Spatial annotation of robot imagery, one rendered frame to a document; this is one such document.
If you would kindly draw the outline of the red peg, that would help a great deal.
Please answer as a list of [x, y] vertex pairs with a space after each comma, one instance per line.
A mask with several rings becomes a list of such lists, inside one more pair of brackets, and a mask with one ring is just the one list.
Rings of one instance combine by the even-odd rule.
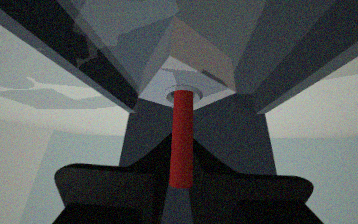
[[193, 92], [174, 92], [169, 186], [193, 187]]

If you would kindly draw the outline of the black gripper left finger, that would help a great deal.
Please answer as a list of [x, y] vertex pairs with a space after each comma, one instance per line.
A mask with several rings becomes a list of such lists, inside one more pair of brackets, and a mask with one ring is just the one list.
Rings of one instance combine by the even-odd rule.
[[133, 207], [142, 224], [161, 224], [170, 176], [172, 133], [127, 167], [69, 164], [54, 181], [64, 206], [69, 203]]

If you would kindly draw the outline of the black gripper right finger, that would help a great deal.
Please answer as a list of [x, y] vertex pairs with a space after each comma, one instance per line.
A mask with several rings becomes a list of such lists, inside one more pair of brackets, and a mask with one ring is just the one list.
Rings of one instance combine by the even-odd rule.
[[228, 224], [241, 200], [302, 200], [313, 183], [299, 176], [238, 173], [193, 138], [193, 187], [188, 188], [193, 224]]

